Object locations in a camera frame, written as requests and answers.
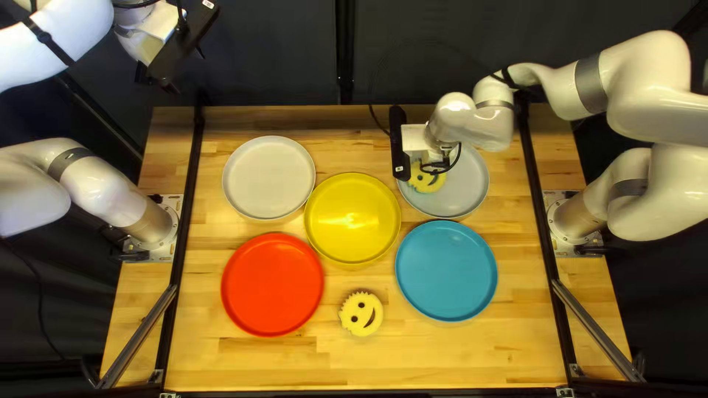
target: white plate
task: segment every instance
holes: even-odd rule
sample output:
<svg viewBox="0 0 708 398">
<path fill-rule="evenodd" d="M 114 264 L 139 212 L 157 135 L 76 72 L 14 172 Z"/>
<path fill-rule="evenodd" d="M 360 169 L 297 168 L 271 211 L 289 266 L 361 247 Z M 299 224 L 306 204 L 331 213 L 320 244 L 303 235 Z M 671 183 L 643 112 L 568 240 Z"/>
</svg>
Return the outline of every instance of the white plate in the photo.
<svg viewBox="0 0 708 398">
<path fill-rule="evenodd" d="M 489 189 L 489 171 L 479 152 L 464 146 L 457 164 L 448 171 L 445 183 L 437 192 L 419 193 L 405 181 L 396 182 L 403 197 L 417 211 L 431 217 L 454 219 L 468 215 L 484 201 Z"/>
<path fill-rule="evenodd" d="M 275 220 L 299 209 L 312 192 L 314 162 L 302 145 L 266 135 L 238 147 L 224 166 L 222 189 L 238 212 Z"/>
</svg>

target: smiley face sponge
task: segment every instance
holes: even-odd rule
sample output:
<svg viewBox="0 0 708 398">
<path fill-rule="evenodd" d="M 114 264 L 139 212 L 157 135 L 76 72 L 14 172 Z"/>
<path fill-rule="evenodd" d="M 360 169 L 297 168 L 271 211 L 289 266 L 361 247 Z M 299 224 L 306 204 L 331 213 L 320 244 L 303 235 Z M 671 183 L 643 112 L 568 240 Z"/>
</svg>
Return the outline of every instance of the smiley face sponge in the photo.
<svg viewBox="0 0 708 398">
<path fill-rule="evenodd" d="M 339 310 L 342 327 L 354 336 L 369 336 L 384 321 L 384 306 L 371 293 L 356 292 L 347 298 Z"/>
</svg>

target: metal mounting plate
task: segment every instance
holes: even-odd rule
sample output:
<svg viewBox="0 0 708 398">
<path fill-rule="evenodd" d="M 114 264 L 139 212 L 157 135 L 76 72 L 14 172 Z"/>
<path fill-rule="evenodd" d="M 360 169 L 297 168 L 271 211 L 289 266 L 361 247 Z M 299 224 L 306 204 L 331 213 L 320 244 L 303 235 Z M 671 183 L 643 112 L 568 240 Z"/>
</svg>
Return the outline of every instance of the metal mounting plate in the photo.
<svg viewBox="0 0 708 398">
<path fill-rule="evenodd" d="M 147 260 L 125 260 L 126 263 L 171 263 L 174 257 L 175 244 L 177 242 L 177 226 L 182 214 L 182 197 L 183 195 L 161 195 L 162 203 L 158 206 L 162 207 L 172 217 L 172 230 L 164 241 L 143 244 L 135 238 L 126 239 L 123 242 L 123 253 L 133 254 L 141 251 L 149 251 L 150 257 Z"/>
<path fill-rule="evenodd" d="M 546 206 L 547 212 L 550 213 L 554 210 L 556 203 L 563 203 L 565 200 L 572 198 L 576 193 L 580 191 L 573 190 L 544 190 L 543 191 L 543 201 Z M 556 254 L 556 258 L 571 258 L 571 257 L 602 257 L 602 254 L 579 254 L 575 251 L 576 245 L 570 241 L 564 241 L 563 237 L 557 237 L 553 230 L 551 224 L 549 224 L 549 229 L 551 232 L 551 243 L 553 243 L 553 252 Z M 589 247 L 603 247 L 605 244 L 603 242 L 603 236 L 599 231 L 593 232 L 587 236 L 587 243 L 581 246 Z"/>
</svg>

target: plate rim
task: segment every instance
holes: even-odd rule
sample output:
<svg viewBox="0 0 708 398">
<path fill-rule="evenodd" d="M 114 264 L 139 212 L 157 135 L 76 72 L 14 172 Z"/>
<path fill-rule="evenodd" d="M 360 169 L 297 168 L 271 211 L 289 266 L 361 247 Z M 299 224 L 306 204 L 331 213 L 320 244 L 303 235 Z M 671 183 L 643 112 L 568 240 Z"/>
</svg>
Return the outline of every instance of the plate rim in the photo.
<svg viewBox="0 0 708 398">
<path fill-rule="evenodd" d="M 269 237 L 280 239 L 281 242 L 287 241 L 288 244 L 293 245 L 297 249 L 301 249 L 301 250 L 306 249 L 306 250 L 311 251 L 313 259 L 315 260 L 316 264 L 319 265 L 319 267 L 317 267 L 317 271 L 318 271 L 317 274 L 318 274 L 318 279 L 319 279 L 320 283 L 319 283 L 319 291 L 317 294 L 316 304 L 313 306 L 312 310 L 301 322 L 298 322 L 296 325 L 287 329 L 287 331 L 281 331 L 276 334 L 260 334 L 255 329 L 253 329 L 251 327 L 244 326 L 243 322 L 240 322 L 240 320 L 238 320 L 238 318 L 236 318 L 235 316 L 232 315 L 232 311 L 229 310 L 229 308 L 231 306 L 228 305 L 227 301 L 225 300 L 224 285 L 226 283 L 227 271 L 233 268 L 232 261 L 234 260 L 234 258 L 238 254 L 238 252 L 242 249 L 245 250 L 244 248 L 246 248 L 246 246 L 249 244 L 254 245 L 254 244 L 260 243 L 260 242 L 254 242 L 257 239 L 264 240 L 264 239 L 268 239 Z M 245 241 L 241 246 L 239 246 L 236 250 L 234 250 L 234 253 L 229 257 L 229 259 L 226 262 L 226 266 L 224 267 L 224 270 L 222 271 L 221 282 L 219 284 L 219 296 L 221 297 L 222 306 L 223 306 L 224 311 L 226 312 L 227 316 L 236 325 L 236 327 L 238 327 L 242 331 L 245 331 L 246 333 L 248 333 L 252 336 L 256 336 L 256 337 L 265 337 L 265 338 L 281 337 L 281 336 L 288 335 L 288 334 L 292 333 L 293 331 L 298 330 L 313 317 L 314 313 L 319 308 L 319 305 L 322 301 L 322 297 L 324 295 L 324 282 L 325 282 L 324 281 L 324 269 L 322 267 L 322 262 L 320 261 L 319 257 L 317 256 L 317 253 L 314 252 L 312 250 L 312 248 L 305 241 L 303 241 L 302 239 L 300 239 L 298 237 L 294 237 L 290 234 L 286 234 L 283 232 L 267 232 L 265 234 L 260 234 L 256 237 L 250 238 L 249 240 Z"/>
<path fill-rule="evenodd" d="M 236 204 L 234 203 L 234 201 L 233 201 L 233 200 L 229 197 L 229 195 L 227 195 L 227 193 L 226 193 L 226 184 L 227 184 L 227 182 L 226 182 L 226 175 L 227 175 L 227 168 L 229 168 L 229 165 L 230 165 L 230 164 L 232 164 L 232 163 L 234 163 L 234 162 L 236 161 L 235 159 L 237 159 L 238 157 L 242 156 L 242 155 L 248 150 L 248 147 L 245 147 L 246 145 L 248 145 L 249 147 L 252 147 L 252 146 L 254 146 L 255 144 L 257 144 L 257 142 L 259 142 L 259 141 L 274 141 L 274 142 L 280 141 L 280 142 L 284 142 L 284 143 L 287 143 L 288 145 L 290 145 L 291 147 L 294 147 L 294 148 L 296 148 L 296 149 L 298 149 L 298 150 L 302 150 L 302 152 L 304 152 L 304 153 L 307 155 L 307 160 L 308 160 L 308 163 L 309 163 L 309 166 L 310 166 L 310 170 L 312 171 L 312 184 L 311 184 L 311 186 L 309 187 L 309 189 L 308 189 L 308 191 L 307 191 L 307 195 L 305 196 L 304 200 L 303 200 L 302 202 L 300 202 L 300 204 L 299 204 L 295 209 L 293 209 L 293 210 L 291 210 L 291 211 L 285 213 L 284 215 L 279 215 L 279 216 L 276 216 L 276 217 L 256 217 L 256 216 L 254 216 L 254 215 L 248 214 L 247 212 L 243 211 L 243 210 L 240 209 L 238 206 L 236 206 Z M 282 136 L 282 135 L 261 135 L 260 137 L 252 138 L 252 139 L 250 139 L 250 140 L 244 142 L 243 144 L 239 145 L 236 149 L 234 149 L 234 151 L 231 153 L 231 155 L 229 155 L 228 160 L 226 160 L 226 163 L 224 163 L 224 168 L 222 169 L 222 178 L 221 178 L 221 180 L 222 180 L 222 181 L 221 181 L 221 183 L 222 183 L 222 194 L 223 194 L 224 197 L 226 198 L 226 200 L 227 200 L 227 202 L 229 203 L 229 205 L 231 205 L 231 207 L 234 208 L 234 210 L 236 210 L 240 215 L 243 215 L 244 217 L 247 217 L 247 218 L 249 218 L 249 219 L 251 219 L 251 220 L 273 221 L 273 220 L 280 220 L 280 219 L 282 219 L 282 218 L 285 218 L 285 217 L 291 215 L 291 214 L 294 213 L 294 212 L 297 212 L 297 211 L 307 202 L 307 200 L 309 199 L 310 195 L 312 194 L 312 191 L 314 190 L 314 186 L 315 186 L 315 183 L 316 183 L 316 180 L 317 180 L 317 170 L 316 170 L 316 167 L 315 167 L 315 165 L 314 165 L 314 160 L 312 160 L 312 155 L 310 155 L 309 151 L 307 151 L 307 149 L 306 149 L 305 147 L 303 147 L 299 142 L 293 140 L 292 138 L 284 137 L 284 136 Z"/>
<path fill-rule="evenodd" d="M 389 244 L 386 246 L 386 249 L 382 250 L 380 253 L 375 254 L 372 257 L 369 257 L 365 260 L 359 260 L 359 261 L 347 261 L 347 260 L 342 260 L 339 258 L 335 258 L 332 255 L 328 254 L 326 251 L 322 250 L 321 247 L 319 247 L 314 239 L 312 239 L 312 228 L 311 228 L 311 222 L 308 222 L 309 216 L 312 213 L 312 207 L 310 207 L 310 201 L 308 200 L 307 203 L 305 204 L 305 211 L 303 215 L 303 223 L 305 226 L 305 234 L 307 235 L 307 241 L 310 243 L 313 249 L 322 256 L 326 257 L 329 260 L 335 261 L 336 263 L 343 264 L 345 266 L 362 266 L 366 264 L 371 264 L 377 259 L 383 257 L 386 253 L 391 250 L 391 248 L 396 244 L 396 240 L 398 239 L 398 235 L 401 233 L 401 205 L 398 203 L 398 200 L 396 199 L 395 194 L 389 189 L 386 184 L 383 183 L 383 181 L 379 180 L 378 178 L 374 176 L 370 176 L 369 174 L 364 174 L 360 173 L 357 171 L 346 171 L 344 173 L 339 173 L 339 174 L 334 174 L 333 176 L 329 176 L 326 178 L 324 181 L 322 181 L 319 185 L 315 187 L 315 189 L 312 191 L 310 194 L 310 198 L 316 195 L 316 191 L 318 188 L 322 187 L 325 183 L 328 181 L 331 181 L 333 178 L 344 178 L 346 176 L 356 176 L 357 178 L 366 178 L 372 180 L 375 185 L 380 186 L 381 191 L 385 193 L 385 195 L 390 199 L 390 202 L 394 205 L 394 208 L 396 209 L 396 231 L 391 237 L 391 241 Z"/>
<path fill-rule="evenodd" d="M 485 303 L 484 303 L 484 305 L 479 305 L 479 306 L 475 307 L 475 308 L 474 308 L 471 312 L 469 312 L 468 314 L 466 314 L 466 315 L 464 315 L 464 316 L 461 316 L 461 317 L 456 317 L 456 318 L 454 318 L 454 319 L 447 318 L 447 317 L 438 317 L 438 316 L 435 316 L 435 315 L 432 314 L 432 313 L 428 313 L 428 312 L 426 312 L 426 311 L 423 311 L 418 305 L 414 304 L 413 301 L 411 300 L 411 298 L 408 296 L 408 294 L 406 294 L 406 290 L 405 290 L 405 289 L 403 288 L 403 286 L 401 285 L 401 281 L 400 281 L 400 278 L 399 278 L 399 268 L 400 268 L 400 266 L 399 266 L 399 264 L 400 264 L 400 261 L 399 261 L 399 254 L 401 253 L 401 249 L 404 247 L 404 243 L 406 242 L 406 240 L 407 240 L 409 237 L 414 237 L 414 236 L 415 236 L 414 232 L 415 232 L 417 229 L 418 229 L 418 232 L 417 232 L 416 234 L 421 233 L 421 230 L 422 230 L 422 229 L 419 229 L 419 228 L 421 228 L 421 227 L 423 227 L 423 226 L 426 226 L 426 225 L 428 225 L 428 224 L 436 224 L 436 225 L 438 225 L 438 224 L 442 224 L 442 223 L 444 223 L 444 224 L 446 224 L 446 225 L 455 224 L 455 225 L 457 225 L 455 228 L 460 228 L 460 227 L 462 227 L 462 228 L 464 228 L 463 230 L 464 230 L 466 233 L 471 232 L 471 233 L 472 233 L 472 238 L 471 238 L 471 239 L 473 239 L 473 240 L 479 239 L 479 241 L 481 241 L 482 243 L 484 243 L 484 246 L 489 250 L 489 253 L 491 254 L 490 266 L 493 266 L 493 277 L 492 277 L 493 283 L 491 284 L 491 289 L 487 292 L 487 295 L 486 295 L 486 296 L 487 296 L 488 298 L 485 298 Z M 399 245 L 399 249 L 398 249 L 398 251 L 396 252 L 396 260 L 395 260 L 395 262 L 394 262 L 394 273 L 395 273 L 395 276 L 396 276 L 396 284 L 398 285 L 399 290 L 401 291 L 401 294 L 404 296 L 404 298 L 406 299 L 406 301 L 407 301 L 416 311 L 420 312 L 422 315 L 425 315 L 425 316 L 428 317 L 428 318 L 431 318 L 431 319 L 434 319 L 434 320 L 440 321 L 440 322 L 447 322 L 447 323 L 457 323 L 457 322 L 467 321 L 467 320 L 472 319 L 472 318 L 476 317 L 477 315 L 481 314 L 481 313 L 491 304 L 492 300 L 494 299 L 494 295 L 496 294 L 496 288 L 497 288 L 498 283 L 499 283 L 499 269 L 498 269 L 498 265 L 497 265 L 497 263 L 496 263 L 496 257 L 494 256 L 494 252 L 491 250 L 491 247 L 489 246 L 489 244 L 484 240 L 484 238 L 482 238 L 479 234 L 477 234 L 472 228 L 470 228 L 470 227 L 468 227 L 468 226 L 466 226 L 466 225 L 460 224 L 459 222 L 455 222 L 455 221 L 451 221 L 451 220 L 432 220 L 432 221 L 424 222 L 423 224 L 420 224 L 419 226 L 413 228 L 408 234 L 406 234 L 406 237 L 404 237 L 403 241 L 401 241 L 401 244 Z"/>
<path fill-rule="evenodd" d="M 427 216 L 430 216 L 430 217 L 439 218 L 439 219 L 442 219 L 442 220 L 455 220 L 455 219 L 459 219 L 459 218 L 462 218 L 462 217 L 466 217 L 467 215 L 469 215 L 469 214 L 471 214 L 472 212 L 474 212 L 475 210 L 477 210 L 477 209 L 479 208 L 479 206 L 481 206 L 481 204 L 484 202 L 484 200 L 486 199 L 487 195 L 489 194 L 489 184 L 490 184 L 490 179 L 491 179 L 491 177 L 489 176 L 489 169 L 488 169 L 487 166 L 486 166 L 486 162 L 484 161 L 484 158 L 482 157 L 482 155 L 479 153 L 478 150 L 476 150 L 474 147 L 468 147 L 468 146 L 463 146 L 463 147 L 462 147 L 462 150 L 463 150 L 463 151 L 464 151 L 464 150 L 467 150 L 468 152 L 470 152 L 470 153 L 472 154 L 472 157 L 474 157 L 474 158 L 476 159 L 477 164 L 480 164 L 480 165 L 481 165 L 482 169 L 484 170 L 484 175 L 486 175 L 486 184 L 485 184 L 485 186 L 484 186 L 484 194 L 481 195 L 481 199 L 479 200 L 479 202 L 478 202 L 476 205 L 472 206 L 472 208 L 470 208 L 469 210 L 466 210 L 465 212 L 460 213 L 460 214 L 458 214 L 458 215 L 443 216 L 443 215 L 434 215 L 434 214 L 431 214 L 431 213 L 429 213 L 429 212 L 424 212 L 419 206 L 414 205 L 414 204 L 408 199 L 408 196 L 406 196 L 405 192 L 403 192 L 403 190 L 401 189 L 401 186 L 402 186 L 403 184 L 407 184 L 408 181 L 401 181 L 401 180 L 399 180 L 399 179 L 396 179 L 396 186 L 398 187 L 399 192 L 401 193 L 401 196 L 403 197 L 403 199 L 404 199 L 412 208 L 414 208 L 414 209 L 416 209 L 417 211 L 423 213 L 424 215 L 427 215 Z"/>
</svg>

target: yellow plate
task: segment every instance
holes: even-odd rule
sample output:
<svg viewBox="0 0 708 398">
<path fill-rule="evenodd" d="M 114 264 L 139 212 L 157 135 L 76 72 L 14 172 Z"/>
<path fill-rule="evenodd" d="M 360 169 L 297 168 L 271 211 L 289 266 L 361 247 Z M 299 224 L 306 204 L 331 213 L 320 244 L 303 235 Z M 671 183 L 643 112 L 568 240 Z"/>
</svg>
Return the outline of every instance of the yellow plate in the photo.
<svg viewBox="0 0 708 398">
<path fill-rule="evenodd" d="M 344 173 L 326 179 L 312 191 L 305 206 L 305 230 L 312 246 L 321 255 L 349 266 L 383 256 L 400 229 L 396 197 L 366 174 Z"/>
</svg>

